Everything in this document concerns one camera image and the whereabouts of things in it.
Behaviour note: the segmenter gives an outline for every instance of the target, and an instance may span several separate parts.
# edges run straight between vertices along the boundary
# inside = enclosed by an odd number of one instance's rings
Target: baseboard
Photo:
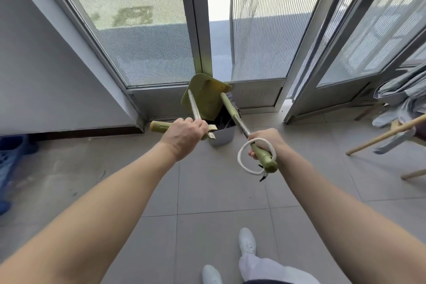
[[[47,133],[29,134],[30,140],[40,142],[43,140],[56,140],[65,138],[102,137],[114,135],[143,134],[144,132],[136,126],[120,126],[109,128],[81,129],[70,131],[52,131]]]

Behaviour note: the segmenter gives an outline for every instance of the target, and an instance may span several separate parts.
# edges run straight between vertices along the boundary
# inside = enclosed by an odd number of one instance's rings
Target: white pants
[[[311,274],[253,254],[244,254],[240,258],[239,268],[244,281],[272,279],[292,284],[320,284]]]

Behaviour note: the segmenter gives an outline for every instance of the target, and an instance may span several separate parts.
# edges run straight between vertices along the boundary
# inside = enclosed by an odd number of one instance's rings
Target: left hand
[[[194,121],[190,117],[185,120],[178,118],[164,133],[160,143],[167,144],[176,161],[179,161],[194,150],[200,139],[207,133],[208,128],[209,126],[204,120]]]

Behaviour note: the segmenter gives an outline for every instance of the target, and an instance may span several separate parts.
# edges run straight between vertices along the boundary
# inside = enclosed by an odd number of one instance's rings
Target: gray tile floor
[[[275,126],[295,150],[332,183],[426,242],[426,178],[402,173],[425,167],[426,149],[404,143],[385,155],[345,150],[382,133],[359,109],[343,109],[282,126],[281,114],[247,115],[252,130]],[[0,217],[0,261],[102,179],[151,148],[158,134],[40,143],[16,170],[8,195],[14,206]],[[237,164],[245,139],[224,147],[201,142],[162,179],[103,283],[200,283],[214,265],[224,283],[241,283],[238,231],[249,227],[258,255],[313,274],[322,283],[349,281],[331,258],[284,179],[264,182]],[[253,169],[249,157],[244,162]]]

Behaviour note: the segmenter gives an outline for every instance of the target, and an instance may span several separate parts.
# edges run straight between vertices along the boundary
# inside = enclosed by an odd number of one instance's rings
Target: green handle
[[[266,172],[275,173],[278,170],[278,164],[276,161],[272,160],[272,155],[270,152],[258,147],[255,144],[251,144],[251,149],[253,149],[253,152],[256,154],[260,164],[263,166],[263,169]]]
[[[171,125],[172,125],[171,122],[152,121],[150,125],[150,130],[156,133],[164,134]]]

